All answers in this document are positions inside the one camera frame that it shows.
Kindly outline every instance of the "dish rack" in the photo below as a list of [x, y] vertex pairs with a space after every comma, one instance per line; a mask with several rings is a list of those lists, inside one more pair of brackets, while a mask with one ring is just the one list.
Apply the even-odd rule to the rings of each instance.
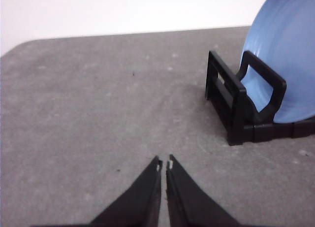
[[[248, 66], [273, 88], [269, 103], [260, 112], [241, 83]], [[236, 75], [215, 51], [209, 52], [205, 97], [212, 102], [226, 128], [229, 145], [315, 134], [315, 117], [295, 123], [273, 122], [285, 91], [285, 80], [252, 52], [243, 53], [240, 70]]]

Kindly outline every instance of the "black dish rack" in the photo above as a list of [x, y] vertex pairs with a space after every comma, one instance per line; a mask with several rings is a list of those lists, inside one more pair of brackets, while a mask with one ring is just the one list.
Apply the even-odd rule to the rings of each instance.
[[[269, 103], [260, 112], [241, 83], [249, 65], [273, 88]], [[250, 51], [243, 53], [236, 75], [215, 51], [209, 52], [205, 97], [211, 100], [226, 128], [229, 145], [315, 134], [315, 117], [295, 123], [273, 123], [285, 91], [285, 80]]]

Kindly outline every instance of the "table surface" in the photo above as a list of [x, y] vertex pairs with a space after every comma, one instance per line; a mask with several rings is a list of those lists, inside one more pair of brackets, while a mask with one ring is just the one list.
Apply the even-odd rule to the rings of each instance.
[[315, 223], [315, 136], [230, 147], [207, 55], [237, 71], [248, 27], [45, 39], [1, 59], [3, 227], [87, 223], [155, 156], [243, 224]]

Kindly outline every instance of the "plate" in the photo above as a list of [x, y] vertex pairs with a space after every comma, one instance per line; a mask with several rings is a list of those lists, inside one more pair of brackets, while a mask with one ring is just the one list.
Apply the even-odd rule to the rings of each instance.
[[[267, 0], [247, 35], [246, 50], [286, 80], [275, 123], [315, 116], [315, 0]], [[270, 100], [272, 87], [251, 67], [242, 83], [261, 111]]]

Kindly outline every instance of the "white wall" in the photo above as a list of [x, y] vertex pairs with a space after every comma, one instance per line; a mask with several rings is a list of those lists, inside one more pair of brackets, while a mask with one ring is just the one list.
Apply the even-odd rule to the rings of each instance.
[[265, 0], [1, 0], [1, 53], [32, 39], [250, 25]]

